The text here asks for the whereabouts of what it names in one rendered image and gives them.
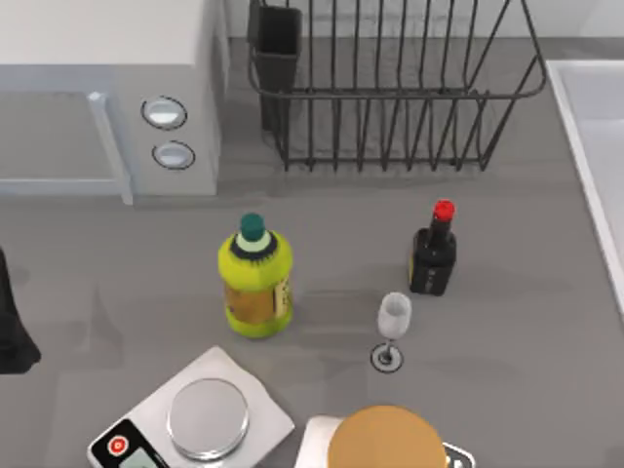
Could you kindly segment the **yellow-green bottle with green cap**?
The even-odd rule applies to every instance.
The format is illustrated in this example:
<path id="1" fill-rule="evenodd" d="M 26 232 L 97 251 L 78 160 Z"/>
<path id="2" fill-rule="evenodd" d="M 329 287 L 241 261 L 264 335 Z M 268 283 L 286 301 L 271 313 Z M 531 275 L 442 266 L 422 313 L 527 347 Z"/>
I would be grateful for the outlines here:
<path id="1" fill-rule="evenodd" d="M 218 250 L 217 266 L 231 330 L 263 339 L 289 324 L 293 316 L 292 247 L 284 236 L 265 226 L 260 214 L 241 217 L 239 229 Z"/>

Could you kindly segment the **large microwave knob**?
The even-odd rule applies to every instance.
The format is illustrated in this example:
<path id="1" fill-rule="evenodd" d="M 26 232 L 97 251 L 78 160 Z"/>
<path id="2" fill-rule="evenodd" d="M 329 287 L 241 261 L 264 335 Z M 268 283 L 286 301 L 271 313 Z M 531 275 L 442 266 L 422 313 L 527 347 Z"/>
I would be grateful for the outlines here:
<path id="1" fill-rule="evenodd" d="M 184 105 L 173 97 L 158 96 L 144 100 L 140 107 L 143 120 L 151 127 L 162 131 L 181 128 L 187 120 Z"/>

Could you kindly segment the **small microwave knob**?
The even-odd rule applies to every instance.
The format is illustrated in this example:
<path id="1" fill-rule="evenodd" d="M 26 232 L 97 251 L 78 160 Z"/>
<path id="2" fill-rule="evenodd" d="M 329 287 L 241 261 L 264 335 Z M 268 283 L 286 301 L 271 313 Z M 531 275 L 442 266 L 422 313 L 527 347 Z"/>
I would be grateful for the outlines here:
<path id="1" fill-rule="evenodd" d="M 151 155 L 160 167 L 169 171 L 185 171 L 196 160 L 193 149 L 186 143 L 177 140 L 170 140 L 154 146 Z"/>

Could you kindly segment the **round brown bread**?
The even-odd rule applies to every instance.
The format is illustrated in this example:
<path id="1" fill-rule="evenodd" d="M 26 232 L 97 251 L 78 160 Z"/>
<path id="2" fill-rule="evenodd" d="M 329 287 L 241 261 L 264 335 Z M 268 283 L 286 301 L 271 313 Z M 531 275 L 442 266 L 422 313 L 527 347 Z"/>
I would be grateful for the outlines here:
<path id="1" fill-rule="evenodd" d="M 375 405 L 344 418 L 333 433 L 328 468 L 448 468 L 437 430 L 410 409 Z"/>

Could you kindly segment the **black cutlery holder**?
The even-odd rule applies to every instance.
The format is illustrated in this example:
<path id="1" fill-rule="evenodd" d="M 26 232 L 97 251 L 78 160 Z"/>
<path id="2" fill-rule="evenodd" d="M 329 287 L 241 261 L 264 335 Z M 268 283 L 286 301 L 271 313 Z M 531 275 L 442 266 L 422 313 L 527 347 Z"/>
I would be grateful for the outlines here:
<path id="1" fill-rule="evenodd" d="M 280 113 L 288 108 L 301 49 L 302 12 L 289 6 L 268 5 L 265 0 L 250 0 L 248 43 L 257 78 L 261 128 L 278 131 Z"/>

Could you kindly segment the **dark bottle with red cap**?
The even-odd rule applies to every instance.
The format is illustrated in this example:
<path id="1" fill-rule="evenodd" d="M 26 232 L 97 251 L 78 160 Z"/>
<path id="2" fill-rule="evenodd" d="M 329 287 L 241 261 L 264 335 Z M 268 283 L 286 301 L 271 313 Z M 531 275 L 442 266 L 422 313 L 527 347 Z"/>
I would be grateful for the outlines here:
<path id="1" fill-rule="evenodd" d="M 441 199 L 433 208 L 428 227 L 414 235 L 409 260 L 409 290 L 441 296 L 445 293 L 456 263 L 457 242 L 451 231 L 455 205 Z"/>

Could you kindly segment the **pale microwave oven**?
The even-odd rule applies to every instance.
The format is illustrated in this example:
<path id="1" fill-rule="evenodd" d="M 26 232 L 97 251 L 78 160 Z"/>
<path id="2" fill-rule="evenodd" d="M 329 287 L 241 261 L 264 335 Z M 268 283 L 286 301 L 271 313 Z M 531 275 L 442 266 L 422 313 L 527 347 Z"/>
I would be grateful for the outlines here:
<path id="1" fill-rule="evenodd" d="M 224 0 L 0 0 L 0 196 L 215 195 L 229 68 Z M 158 96 L 181 128 L 143 120 Z M 185 171 L 152 159 L 170 140 Z"/>

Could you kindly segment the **white kitchen scale round plate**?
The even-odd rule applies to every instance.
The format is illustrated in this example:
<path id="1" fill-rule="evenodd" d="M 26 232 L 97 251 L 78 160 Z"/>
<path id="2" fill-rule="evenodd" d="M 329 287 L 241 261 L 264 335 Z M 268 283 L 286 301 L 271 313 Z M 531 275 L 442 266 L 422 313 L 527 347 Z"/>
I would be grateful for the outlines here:
<path id="1" fill-rule="evenodd" d="M 98 435 L 92 468 L 256 468 L 293 431 L 262 382 L 214 346 Z"/>

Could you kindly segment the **clear wine glass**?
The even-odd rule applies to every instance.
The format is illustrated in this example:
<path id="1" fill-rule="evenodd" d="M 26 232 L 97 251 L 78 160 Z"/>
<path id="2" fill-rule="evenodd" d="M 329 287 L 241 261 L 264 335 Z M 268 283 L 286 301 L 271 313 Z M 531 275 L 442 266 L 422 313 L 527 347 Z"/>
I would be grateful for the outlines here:
<path id="1" fill-rule="evenodd" d="M 396 342 L 407 333 L 411 314 L 411 301 L 405 294 L 390 292 L 382 298 L 377 313 L 377 328 L 383 341 L 370 351 L 370 363 L 377 371 L 394 373 L 403 365 L 404 356 Z"/>

